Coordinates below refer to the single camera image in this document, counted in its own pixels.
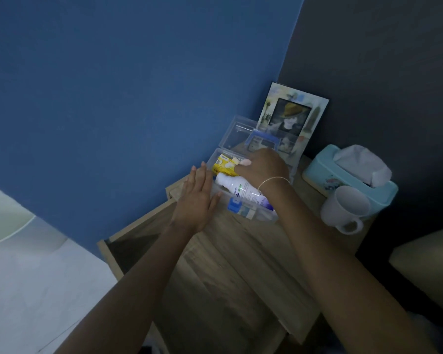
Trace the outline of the white mug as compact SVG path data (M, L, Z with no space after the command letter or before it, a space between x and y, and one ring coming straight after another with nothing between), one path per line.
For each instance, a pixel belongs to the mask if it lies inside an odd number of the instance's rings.
M365 194L354 187L342 185L322 205L320 219L344 235L354 235L363 230L361 218L368 215L370 209L371 204Z

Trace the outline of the clear plastic storage box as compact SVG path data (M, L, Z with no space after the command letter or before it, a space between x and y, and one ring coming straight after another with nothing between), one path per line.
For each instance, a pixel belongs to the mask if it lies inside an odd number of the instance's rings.
M258 122L254 120L236 116L220 141L218 148L208 160L207 167L212 170L212 167L220 154L225 154L229 158L237 157L238 159L243 160L260 148L271 148L278 153L277 146L279 144L279 139L267 134L265 131L257 129L257 125ZM286 163L289 169L290 184L293 184L294 182L294 176L297 172L299 162L294 167L289 166ZM225 204L225 207L227 208L230 198L236 196L229 193L225 188L217 185L215 183L216 176L217 175L213 173L212 194L222 192L221 203ZM253 220L276 221L277 219L278 216L274 210L268 210L264 207L258 206L258 213Z

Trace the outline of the person's left forearm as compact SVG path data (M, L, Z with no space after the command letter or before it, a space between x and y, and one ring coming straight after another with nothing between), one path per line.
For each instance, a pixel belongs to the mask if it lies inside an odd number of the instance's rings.
M55 354L137 354L178 259L203 227L202 222L172 220Z

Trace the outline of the white pillow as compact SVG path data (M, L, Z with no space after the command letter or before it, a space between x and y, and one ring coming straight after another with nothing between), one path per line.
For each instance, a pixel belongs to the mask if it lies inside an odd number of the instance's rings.
M35 214L0 190L0 242L14 236L34 218Z

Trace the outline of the yellow medicine carton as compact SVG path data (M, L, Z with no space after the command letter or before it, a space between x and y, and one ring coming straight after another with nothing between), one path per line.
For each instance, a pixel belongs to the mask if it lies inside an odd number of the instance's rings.
M229 158L225 154L220 154L212 167L212 172L215 175L223 173L231 177L236 177L238 174L235 172L234 168L239 163L240 159L237 157Z

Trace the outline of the teal tissue box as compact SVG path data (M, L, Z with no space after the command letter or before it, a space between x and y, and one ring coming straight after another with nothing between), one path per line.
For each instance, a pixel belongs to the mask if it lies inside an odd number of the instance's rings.
M389 181L383 186L372 188L362 183L333 161L334 155L339 150L340 148L336 145L327 145L303 171L302 178L325 197L329 197L343 185L359 190L370 202L370 211L367 216L377 214L390 206L398 193L397 184Z

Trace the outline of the small blue-capped bottle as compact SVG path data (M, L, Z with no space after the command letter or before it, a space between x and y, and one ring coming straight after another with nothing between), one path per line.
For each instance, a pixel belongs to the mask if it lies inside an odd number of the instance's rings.
M231 197L227 209L234 214L240 215L248 220L252 220L258 213L258 206L252 202L244 201L241 198Z

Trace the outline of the white tissue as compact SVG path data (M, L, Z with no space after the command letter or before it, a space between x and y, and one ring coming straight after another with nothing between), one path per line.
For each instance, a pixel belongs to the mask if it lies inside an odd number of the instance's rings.
M372 188L383 186L392 178L392 171L381 158L357 144L337 151L333 162Z

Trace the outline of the beige cushion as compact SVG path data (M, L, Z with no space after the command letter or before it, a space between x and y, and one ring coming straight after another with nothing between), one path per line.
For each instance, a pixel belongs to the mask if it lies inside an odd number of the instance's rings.
M443 229L396 247L389 263L443 309Z

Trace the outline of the person's left hand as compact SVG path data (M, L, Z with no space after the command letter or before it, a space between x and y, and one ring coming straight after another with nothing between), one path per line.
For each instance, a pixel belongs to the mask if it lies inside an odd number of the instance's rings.
M188 236L201 232L215 212L209 212L213 174L203 161L192 166L171 219L171 227Z

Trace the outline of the white bottle with label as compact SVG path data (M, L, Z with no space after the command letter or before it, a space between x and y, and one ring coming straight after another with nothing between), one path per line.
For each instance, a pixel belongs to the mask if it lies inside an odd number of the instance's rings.
M241 176L232 177L224 173L218 173L215 183L242 200L252 202L268 210L273 210L266 196Z

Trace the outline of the person's right forearm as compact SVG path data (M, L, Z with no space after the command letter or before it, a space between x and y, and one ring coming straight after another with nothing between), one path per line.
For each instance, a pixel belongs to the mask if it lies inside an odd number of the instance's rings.
M349 354L436 354L405 309L351 253L323 231L322 221L284 181L265 185L314 298Z

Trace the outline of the pale picture frame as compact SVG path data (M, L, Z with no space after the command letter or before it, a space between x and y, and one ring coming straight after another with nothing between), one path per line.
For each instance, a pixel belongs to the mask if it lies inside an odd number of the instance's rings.
M257 129L279 139L277 151L296 166L330 100L272 82Z

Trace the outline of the white bed mattress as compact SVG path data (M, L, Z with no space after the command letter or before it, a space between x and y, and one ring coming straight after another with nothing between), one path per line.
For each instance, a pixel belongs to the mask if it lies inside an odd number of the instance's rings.
M101 259L33 219L0 243L0 354L53 354L116 282Z

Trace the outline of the wooden nightstand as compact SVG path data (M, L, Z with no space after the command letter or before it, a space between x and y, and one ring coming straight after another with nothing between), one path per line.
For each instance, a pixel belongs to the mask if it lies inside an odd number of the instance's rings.
M274 354L310 344L320 310L285 232L219 207L183 250L148 337L162 354Z

